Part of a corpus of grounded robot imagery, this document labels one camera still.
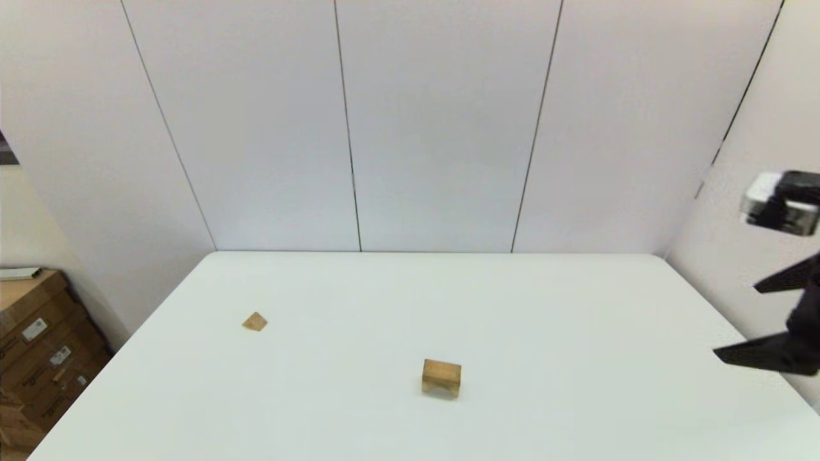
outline box label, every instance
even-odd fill
[[[69,355],[71,355],[71,349],[68,346],[62,346],[48,361],[56,367],[65,362]]]
[[[26,341],[31,341],[36,338],[40,333],[44,332],[48,328],[48,324],[42,318],[38,318],[37,320],[33,321],[31,325],[27,326],[25,330],[23,330],[23,337]]]

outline wooden block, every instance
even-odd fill
[[[248,317],[248,320],[242,324],[245,328],[249,328],[254,331],[262,331],[262,328],[264,328],[265,325],[267,325],[267,320],[265,320],[263,316],[259,315],[259,313],[252,313],[251,316]]]
[[[421,374],[421,390],[430,392],[436,388],[448,391],[454,398],[458,397],[458,390],[461,388],[461,365],[425,359],[424,372]]]

